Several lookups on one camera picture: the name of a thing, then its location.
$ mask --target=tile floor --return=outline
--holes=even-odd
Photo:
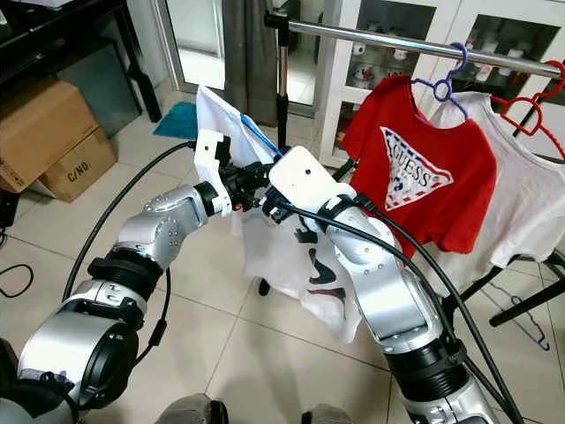
[[[163,108],[191,99],[171,93]],[[24,261],[36,275],[25,295],[0,297],[0,334],[18,352],[57,305],[72,261],[95,218],[141,166],[177,142],[153,136],[154,128],[143,115],[121,131],[113,140],[119,163],[71,205],[34,193],[24,195],[0,255],[0,269]],[[275,137],[274,129],[266,132]],[[312,121],[290,117],[290,144],[315,151],[315,133]],[[145,200],[195,179],[189,152],[159,165],[117,208],[87,260],[107,251],[123,220],[137,213]],[[162,345],[135,369],[125,394],[111,407],[90,413],[86,423],[152,423],[172,400],[202,391],[222,399],[236,424],[298,423],[302,411],[320,402],[341,406],[356,424],[408,423],[396,383],[367,330],[361,327],[354,343],[340,344],[297,302],[276,293],[261,298],[257,284],[242,273],[241,242],[229,229],[228,220],[215,218],[185,241],[172,268],[174,296]],[[535,263],[511,268],[496,283],[514,294],[525,296],[552,281]],[[83,269],[79,278],[85,277]],[[22,278],[16,273],[3,276],[2,285],[16,291]],[[495,289],[487,294],[503,306],[508,304]],[[161,284],[140,332],[143,345],[163,297]],[[489,327],[487,320],[496,306],[484,293],[469,306],[527,422],[563,423],[565,297],[532,313],[546,335],[549,352],[539,349],[516,323]],[[519,323],[536,334],[528,319]],[[460,322],[457,327],[462,339],[470,341]],[[471,343],[468,346],[478,360],[477,350]],[[508,420],[502,417],[501,422]]]
[[[287,91],[291,102],[313,104],[316,64],[313,50],[299,47],[289,54]]]

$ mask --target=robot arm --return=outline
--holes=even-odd
[[[390,245],[395,239],[381,221],[354,205],[356,193],[336,183],[315,158],[293,148],[269,173],[278,194],[294,206],[367,232]],[[263,210],[277,216],[276,201]],[[444,328],[417,278],[374,243],[336,227],[320,226],[351,276],[359,311],[398,381],[403,403],[418,424],[496,424],[498,420],[473,375],[463,366],[464,346],[447,340]]]
[[[331,217],[394,244],[386,225],[368,218],[301,147],[271,165],[229,165],[221,134],[199,134],[195,163],[200,179],[157,196],[130,218],[106,258],[88,268],[82,283],[27,342],[18,379],[0,393],[0,422],[75,422],[124,391],[138,350],[136,331],[158,278],[191,232],[209,216],[257,206],[252,194],[273,185],[263,203],[278,219],[279,196],[299,208]],[[376,245],[334,227],[321,227],[348,270],[359,310],[383,349],[414,423],[496,424],[474,377],[453,352],[432,302],[417,279]]]
[[[124,223],[106,257],[88,267],[92,279],[29,338],[15,381],[0,382],[0,422],[73,423],[123,393],[147,302],[185,238],[232,205],[251,207],[248,193],[267,185],[270,164],[235,168],[229,151],[229,139],[201,132],[195,162],[203,181],[158,195]]]

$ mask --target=white wall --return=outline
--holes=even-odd
[[[217,54],[214,0],[168,0],[178,47]]]

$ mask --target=cardboard box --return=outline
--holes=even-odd
[[[0,104],[0,188],[19,193],[97,126],[80,91],[46,79]]]
[[[114,163],[114,149],[104,131],[97,128],[46,170],[32,188],[48,196],[71,202]]]

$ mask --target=metal rail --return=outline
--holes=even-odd
[[[447,44],[437,42],[426,42],[413,38],[398,37],[395,35],[385,35],[362,31],[358,29],[347,29],[339,26],[329,26],[302,22],[300,20],[289,20],[289,30],[296,33],[329,36],[351,42],[364,42],[375,46],[400,48],[408,51],[416,51],[426,55],[449,57],[453,59],[463,58],[460,49]],[[561,78],[561,71],[550,64],[541,64],[532,60],[518,59],[496,53],[484,53],[477,50],[467,51],[467,60],[480,64],[492,64],[502,68],[509,68],[513,71],[525,72],[529,74],[541,75],[543,77]]]

